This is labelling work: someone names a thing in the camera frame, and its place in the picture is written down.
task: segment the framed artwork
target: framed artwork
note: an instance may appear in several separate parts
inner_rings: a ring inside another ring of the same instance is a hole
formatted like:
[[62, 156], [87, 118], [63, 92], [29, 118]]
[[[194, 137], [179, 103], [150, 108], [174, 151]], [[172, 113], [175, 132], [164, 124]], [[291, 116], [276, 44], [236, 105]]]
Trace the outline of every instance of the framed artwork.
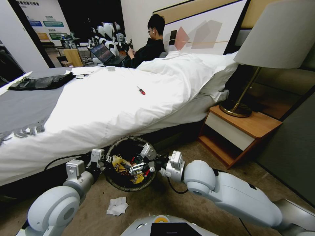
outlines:
[[232, 35], [238, 33], [248, 4], [249, 0], [238, 0], [166, 24], [165, 50], [223, 55]]

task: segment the gray carpet floor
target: gray carpet floor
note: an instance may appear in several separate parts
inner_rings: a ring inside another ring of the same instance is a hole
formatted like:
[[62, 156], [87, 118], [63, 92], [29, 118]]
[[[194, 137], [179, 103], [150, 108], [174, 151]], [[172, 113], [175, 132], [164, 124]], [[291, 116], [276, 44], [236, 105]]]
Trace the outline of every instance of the gray carpet floor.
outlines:
[[[206, 161], [213, 168], [226, 170], [224, 165], [197, 141], [173, 145], [168, 150], [170, 152], [173, 150], [181, 151], [186, 163], [200, 159]], [[272, 201], [286, 198], [315, 212], [310, 205], [253, 161], [246, 161], [227, 172], [260, 188]], [[179, 191], [186, 188], [184, 184], [176, 183], [174, 183], [174, 187]], [[120, 216], [106, 215], [110, 199], [122, 196], [127, 197], [127, 203], [129, 204], [126, 213]], [[2, 211], [0, 235], [10, 236], [17, 233], [25, 222], [27, 210], [34, 200], [35, 198], [24, 200]], [[101, 175], [99, 180], [92, 186], [85, 201], [63, 235], [116, 236], [120, 235], [134, 220], [158, 214], [184, 218], [221, 236], [247, 235], [237, 217], [219, 209], [211, 201], [192, 193], [176, 194], [169, 187], [167, 179], [160, 174], [146, 189], [133, 193], [114, 188]], [[246, 222], [245, 225], [252, 235], [280, 235], [270, 228], [261, 228]]]

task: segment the black jacket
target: black jacket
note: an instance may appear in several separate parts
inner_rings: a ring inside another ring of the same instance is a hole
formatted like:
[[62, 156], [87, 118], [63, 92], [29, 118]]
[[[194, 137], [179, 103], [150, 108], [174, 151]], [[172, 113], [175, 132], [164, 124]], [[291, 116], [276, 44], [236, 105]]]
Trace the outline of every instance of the black jacket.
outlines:
[[128, 68], [136, 68], [143, 61], [151, 61], [159, 57], [162, 52], [164, 52], [163, 40], [148, 38], [147, 44], [136, 52], [135, 58], [130, 59], [130, 57], [127, 57], [123, 61], [123, 65]]

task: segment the eyeglasses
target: eyeglasses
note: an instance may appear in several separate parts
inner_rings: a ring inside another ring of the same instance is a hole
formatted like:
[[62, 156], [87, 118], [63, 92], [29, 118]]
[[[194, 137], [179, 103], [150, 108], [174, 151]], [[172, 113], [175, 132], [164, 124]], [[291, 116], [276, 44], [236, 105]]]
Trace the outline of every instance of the eyeglasses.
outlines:
[[[153, 28], [152, 30], [154, 30], [154, 29], [155, 29], [155, 28]], [[150, 35], [150, 31], [151, 31], [151, 30], [148, 30], [149, 35]]]

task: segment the person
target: person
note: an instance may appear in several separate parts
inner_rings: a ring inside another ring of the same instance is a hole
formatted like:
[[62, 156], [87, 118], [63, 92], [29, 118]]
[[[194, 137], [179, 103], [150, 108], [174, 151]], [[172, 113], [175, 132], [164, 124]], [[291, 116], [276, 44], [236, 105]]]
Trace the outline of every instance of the person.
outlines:
[[165, 21], [158, 14], [151, 16], [148, 22], [148, 38], [147, 44], [140, 48], [136, 53], [129, 48], [128, 56], [123, 61], [123, 66], [128, 68], [136, 68], [144, 61], [151, 61], [160, 56], [164, 52], [163, 31]]

